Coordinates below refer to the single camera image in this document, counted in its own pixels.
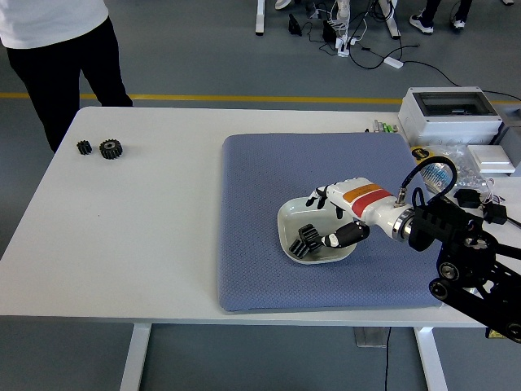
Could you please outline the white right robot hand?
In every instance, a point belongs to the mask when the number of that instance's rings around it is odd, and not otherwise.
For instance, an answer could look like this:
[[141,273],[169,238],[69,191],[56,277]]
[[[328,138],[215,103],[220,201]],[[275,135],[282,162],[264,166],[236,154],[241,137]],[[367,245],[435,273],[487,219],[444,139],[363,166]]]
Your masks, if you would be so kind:
[[400,189],[394,196],[380,185],[367,178],[352,178],[316,188],[306,201],[322,209],[327,203],[335,207],[336,217],[345,214],[353,221],[336,231],[321,236],[311,226],[303,228],[300,238],[311,249],[318,246],[346,248],[366,239],[372,226],[378,226],[391,239],[403,241],[405,226],[412,219],[414,211],[405,202],[406,190]]

